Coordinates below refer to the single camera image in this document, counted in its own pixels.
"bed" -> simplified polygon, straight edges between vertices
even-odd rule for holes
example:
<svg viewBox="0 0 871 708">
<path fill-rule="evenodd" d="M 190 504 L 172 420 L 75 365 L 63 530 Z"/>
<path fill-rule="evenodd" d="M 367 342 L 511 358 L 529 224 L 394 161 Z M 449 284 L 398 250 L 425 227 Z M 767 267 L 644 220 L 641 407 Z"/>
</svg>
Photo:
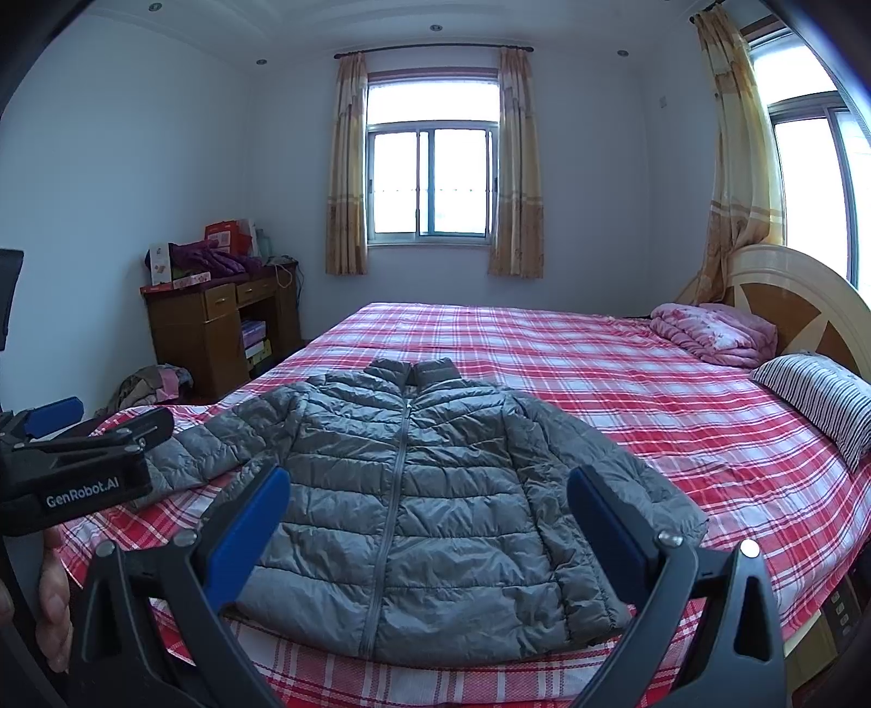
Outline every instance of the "bed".
<svg viewBox="0 0 871 708">
<path fill-rule="evenodd" d="M 750 247 L 733 260 L 729 285 L 729 302 L 778 325 L 781 351 L 820 351 L 871 378 L 871 345 L 863 335 L 871 331 L 871 312 L 832 271 L 786 248 Z M 533 393 L 628 447 L 708 513 L 704 546 L 731 549 L 746 537 L 759 543 L 784 638 L 814 616 L 868 536 L 871 461 L 851 475 L 834 445 L 751 382 L 747 371 L 703 364 L 653 334 L 643 319 L 374 303 L 218 404 L 175 406 L 177 427 L 277 385 L 359 369 L 375 357 L 450 357 L 465 377 Z M 106 537 L 124 548 L 167 542 L 197 524 L 230 476 L 140 514 L 113 508 L 68 523 L 64 565 L 81 583 Z M 165 608 L 158 604 L 155 612 L 167 646 L 186 657 Z M 667 692 L 699 616 L 700 606 L 692 604 L 643 705 Z M 615 643 L 518 664 L 418 670 L 329 655 L 248 624 L 232 626 L 288 705 L 342 708 L 563 704 Z"/>
</svg>

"white wall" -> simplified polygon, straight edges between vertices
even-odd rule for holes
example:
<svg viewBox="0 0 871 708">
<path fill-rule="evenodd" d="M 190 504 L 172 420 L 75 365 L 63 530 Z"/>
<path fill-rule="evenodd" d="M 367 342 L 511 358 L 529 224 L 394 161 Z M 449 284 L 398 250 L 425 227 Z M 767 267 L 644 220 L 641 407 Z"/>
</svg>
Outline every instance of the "white wall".
<svg viewBox="0 0 871 708">
<path fill-rule="evenodd" d="M 770 14 L 757 0 L 727 0 L 725 7 L 738 27 Z M 699 270 L 713 191 L 717 114 L 692 24 L 679 23 L 643 63 L 642 86 L 652 224 L 647 305 L 655 307 L 677 297 Z"/>
<path fill-rule="evenodd" d="M 487 275 L 484 248 L 369 250 L 367 276 L 324 273 L 336 62 L 320 55 L 255 93 L 253 212 L 276 253 L 306 275 L 301 319 L 315 337 L 377 301 L 517 306 L 635 315 L 646 307 L 647 152 L 638 79 L 616 55 L 537 45 L 531 55 L 545 208 L 544 279 Z M 371 54 L 370 71 L 495 66 L 492 50 Z"/>
<path fill-rule="evenodd" d="M 0 121 L 0 246 L 24 250 L 0 401 L 105 404 L 154 362 L 138 288 L 151 242 L 246 214 L 249 90 L 219 60 L 82 16 Z"/>
</svg>

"wooden desk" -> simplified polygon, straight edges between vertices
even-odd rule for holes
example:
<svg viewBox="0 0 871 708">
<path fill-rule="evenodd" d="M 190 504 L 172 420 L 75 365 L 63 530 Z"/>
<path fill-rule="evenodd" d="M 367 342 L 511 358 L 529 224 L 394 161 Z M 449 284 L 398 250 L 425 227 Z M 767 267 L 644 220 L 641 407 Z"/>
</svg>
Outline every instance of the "wooden desk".
<svg viewBox="0 0 871 708">
<path fill-rule="evenodd" d="M 147 296 L 158 363 L 184 366 L 193 376 L 193 396 L 214 402 L 251 380 L 242 346 L 243 319 L 267 324 L 273 347 L 267 368 L 301 349 L 296 269 L 287 271 L 269 268 L 245 283 Z"/>
</svg>

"red plaid bed sheet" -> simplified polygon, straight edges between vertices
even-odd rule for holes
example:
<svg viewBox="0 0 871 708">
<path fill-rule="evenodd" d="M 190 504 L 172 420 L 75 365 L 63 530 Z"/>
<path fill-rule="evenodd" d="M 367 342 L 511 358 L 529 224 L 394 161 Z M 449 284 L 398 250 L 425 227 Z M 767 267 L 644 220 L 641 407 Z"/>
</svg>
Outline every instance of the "red plaid bed sheet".
<svg viewBox="0 0 871 708">
<path fill-rule="evenodd" d="M 868 534 L 871 465 L 851 476 L 831 443 L 746 372 L 703 364 L 640 320 L 375 303 L 217 405 L 175 406 L 176 426 L 315 373 L 360 369 L 376 357 L 450 357 L 465 377 L 533 393 L 627 446 L 708 513 L 705 546 L 732 548 L 746 537 L 760 544 L 784 637 L 821 606 Z M 104 538 L 124 548 L 166 543 L 196 525 L 228 478 L 141 514 L 115 508 L 68 524 L 64 564 L 81 583 Z M 187 657 L 172 618 L 160 605 L 155 611 L 167 646 Z M 691 605 L 642 705 L 667 692 L 699 616 L 700 606 Z M 238 622 L 232 627 L 278 695 L 305 708 L 562 705 L 614 644 L 518 664 L 427 671 L 330 655 Z"/>
</svg>

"finger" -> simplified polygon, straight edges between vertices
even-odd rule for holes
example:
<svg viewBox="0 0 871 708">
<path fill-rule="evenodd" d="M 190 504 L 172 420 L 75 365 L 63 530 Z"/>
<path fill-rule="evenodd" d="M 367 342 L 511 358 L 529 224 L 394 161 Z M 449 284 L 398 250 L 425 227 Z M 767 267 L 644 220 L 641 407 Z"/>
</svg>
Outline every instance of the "finger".
<svg viewBox="0 0 871 708">
<path fill-rule="evenodd" d="M 71 632 L 69 610 L 65 613 L 64 620 L 56 624 L 43 620 L 37 624 L 37 646 L 49 663 L 61 653 L 66 637 Z"/>
<path fill-rule="evenodd" d="M 54 624 L 64 620 L 70 605 L 70 581 L 64 566 L 50 550 L 45 551 L 43 574 L 39 580 L 39 603 L 46 619 Z"/>
<path fill-rule="evenodd" d="M 0 627 L 10 623 L 13 614 L 15 614 L 15 608 L 12 606 L 12 597 L 6 586 L 0 582 Z"/>
<path fill-rule="evenodd" d="M 70 653 L 72 651 L 72 624 L 70 624 L 70 630 L 67 632 L 66 639 L 64 643 L 61 644 L 60 651 L 57 655 L 49 661 L 49 668 L 55 673 L 60 673 L 61 671 L 66 671 L 67 667 L 70 665 Z"/>
<path fill-rule="evenodd" d="M 64 545 L 64 538 L 60 534 L 60 528 L 57 526 L 46 528 L 43 537 L 45 539 L 46 548 L 60 548 Z"/>
</svg>

